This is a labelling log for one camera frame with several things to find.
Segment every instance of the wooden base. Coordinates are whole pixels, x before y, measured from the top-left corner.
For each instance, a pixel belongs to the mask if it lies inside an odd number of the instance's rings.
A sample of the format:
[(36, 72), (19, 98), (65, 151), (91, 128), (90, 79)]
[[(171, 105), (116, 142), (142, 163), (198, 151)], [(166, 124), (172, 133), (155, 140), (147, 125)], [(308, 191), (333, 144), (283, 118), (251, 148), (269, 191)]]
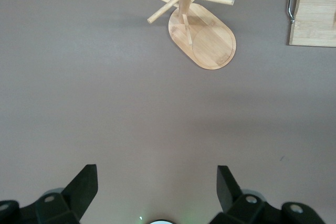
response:
[(219, 69), (227, 65), (236, 52), (236, 38), (215, 15), (199, 4), (191, 4), (187, 13), (192, 45), (176, 9), (169, 20), (173, 41), (201, 68)]

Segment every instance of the gray table surface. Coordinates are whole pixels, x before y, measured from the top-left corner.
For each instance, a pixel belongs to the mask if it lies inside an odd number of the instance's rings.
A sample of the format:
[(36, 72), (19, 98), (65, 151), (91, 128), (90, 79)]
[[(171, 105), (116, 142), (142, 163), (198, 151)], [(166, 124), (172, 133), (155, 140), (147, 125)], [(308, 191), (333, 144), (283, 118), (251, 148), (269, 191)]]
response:
[(82, 224), (206, 224), (228, 165), (271, 205), (335, 223), (336, 49), (288, 46), (287, 0), (196, 3), (236, 36), (222, 69), (172, 42), (173, 9), (147, 23), (159, 0), (0, 0), (0, 200), (97, 164)]

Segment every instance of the silver handle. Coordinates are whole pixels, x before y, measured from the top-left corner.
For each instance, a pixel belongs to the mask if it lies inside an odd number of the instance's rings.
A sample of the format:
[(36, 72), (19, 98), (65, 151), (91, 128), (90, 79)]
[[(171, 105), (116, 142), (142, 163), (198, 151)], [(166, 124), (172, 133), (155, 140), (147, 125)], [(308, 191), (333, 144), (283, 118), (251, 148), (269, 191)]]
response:
[(288, 11), (288, 14), (289, 14), (289, 17), (290, 17), (290, 22), (293, 24), (295, 22), (295, 18), (294, 18), (294, 15), (292, 14), (290, 8), (292, 6), (292, 0), (288, 0), (288, 8), (287, 8), (287, 11)]

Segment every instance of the round silver bolt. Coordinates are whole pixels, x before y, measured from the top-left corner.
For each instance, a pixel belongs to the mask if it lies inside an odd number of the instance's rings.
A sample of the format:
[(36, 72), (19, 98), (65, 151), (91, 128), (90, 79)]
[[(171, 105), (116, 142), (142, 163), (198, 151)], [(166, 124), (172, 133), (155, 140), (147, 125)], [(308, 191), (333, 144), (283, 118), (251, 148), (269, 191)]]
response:
[(298, 214), (303, 213), (303, 209), (302, 209), (300, 206), (295, 205), (295, 204), (290, 205), (290, 209), (291, 209), (293, 212), (297, 212)]
[(4, 205), (0, 206), (0, 211), (4, 211), (4, 210), (6, 210), (8, 207), (9, 207), (8, 204), (4, 204)]
[(251, 195), (246, 197), (246, 201), (249, 202), (249, 203), (251, 203), (251, 204), (255, 204), (255, 203), (258, 202), (258, 200), (255, 197), (251, 196)]
[(47, 202), (52, 202), (53, 200), (55, 199), (54, 196), (49, 196), (47, 198), (44, 199), (44, 202), (47, 203)]

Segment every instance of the wooden cutting board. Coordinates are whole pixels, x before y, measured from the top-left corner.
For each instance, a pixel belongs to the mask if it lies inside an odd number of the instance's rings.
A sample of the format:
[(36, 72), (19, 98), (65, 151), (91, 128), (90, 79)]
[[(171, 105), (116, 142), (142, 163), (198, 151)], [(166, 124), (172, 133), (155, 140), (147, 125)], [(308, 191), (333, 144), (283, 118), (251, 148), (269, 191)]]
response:
[(297, 0), (290, 45), (336, 47), (336, 0)]

